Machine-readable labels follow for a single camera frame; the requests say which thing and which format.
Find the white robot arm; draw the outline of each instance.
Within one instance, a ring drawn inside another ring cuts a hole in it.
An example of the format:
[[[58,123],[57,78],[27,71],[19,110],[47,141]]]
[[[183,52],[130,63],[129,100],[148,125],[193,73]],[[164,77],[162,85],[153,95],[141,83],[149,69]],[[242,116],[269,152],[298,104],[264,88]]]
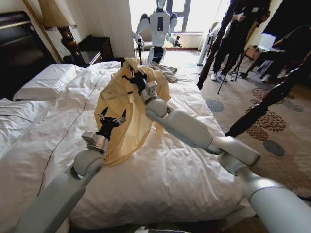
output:
[[[146,116],[189,146],[217,155],[222,167],[241,179],[245,196],[269,232],[310,232],[311,208],[280,183],[249,169],[260,158],[255,150],[233,137],[214,137],[202,122],[167,106],[156,95],[156,82],[146,83],[146,78],[139,69],[130,79],[146,105]]]
[[[179,43],[179,36],[177,37],[177,39],[172,37],[172,33],[174,32],[174,28],[177,25],[177,14],[171,14],[171,18],[170,18],[170,27],[169,27],[169,31],[166,35],[166,39],[174,46],[179,46],[181,47],[181,44]]]
[[[132,32],[132,37],[135,39],[136,44],[141,50],[144,50],[145,42],[141,38],[140,34],[145,29],[148,28],[150,24],[150,19],[147,14],[141,16],[140,22],[137,26],[136,33]]]
[[[73,164],[58,175],[19,218],[16,233],[54,233],[86,191],[86,186],[103,168],[104,153],[114,127],[126,121],[126,110],[119,118],[100,114],[102,127],[96,133],[84,132],[87,150],[77,154]]]

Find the pillow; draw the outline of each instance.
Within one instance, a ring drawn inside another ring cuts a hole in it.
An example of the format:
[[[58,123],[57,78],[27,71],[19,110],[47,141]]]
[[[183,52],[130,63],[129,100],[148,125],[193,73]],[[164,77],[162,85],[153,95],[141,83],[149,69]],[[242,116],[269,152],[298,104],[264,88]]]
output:
[[[31,123],[47,110],[47,101],[0,100],[0,159]]]
[[[54,100],[81,70],[73,64],[51,64],[16,92],[13,100]]]

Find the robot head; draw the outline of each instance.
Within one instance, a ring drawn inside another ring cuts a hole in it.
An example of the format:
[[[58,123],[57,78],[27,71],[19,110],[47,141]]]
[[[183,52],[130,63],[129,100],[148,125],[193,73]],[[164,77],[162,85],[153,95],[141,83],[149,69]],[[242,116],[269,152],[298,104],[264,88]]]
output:
[[[156,5],[158,9],[163,9],[165,5],[165,0],[156,0]]]

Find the headboard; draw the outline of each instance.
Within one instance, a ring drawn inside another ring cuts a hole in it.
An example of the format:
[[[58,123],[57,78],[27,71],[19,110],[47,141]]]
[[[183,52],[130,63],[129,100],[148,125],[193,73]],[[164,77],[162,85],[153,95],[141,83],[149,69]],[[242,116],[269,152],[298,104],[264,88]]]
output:
[[[0,99],[13,95],[55,60],[24,11],[0,14]]]

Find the yellow fabric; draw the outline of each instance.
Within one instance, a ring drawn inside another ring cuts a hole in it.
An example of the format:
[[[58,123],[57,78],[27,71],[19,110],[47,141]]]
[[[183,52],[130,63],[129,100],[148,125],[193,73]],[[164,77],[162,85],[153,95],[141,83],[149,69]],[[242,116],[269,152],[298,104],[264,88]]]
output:
[[[130,78],[130,68],[138,71],[138,60],[126,58],[123,67],[111,75],[108,86],[100,93],[95,110],[95,119],[98,130],[102,124],[99,121],[99,114],[108,107],[105,117],[119,118],[126,109],[126,122],[111,132],[110,141],[105,152],[105,165],[116,165],[128,159],[145,142],[151,128],[152,121],[145,115],[145,105],[138,93],[138,88],[127,79]],[[159,70],[152,70],[148,67],[141,67],[147,73],[147,81],[155,80],[158,84],[157,94],[164,101],[170,98],[169,86],[163,73]]]

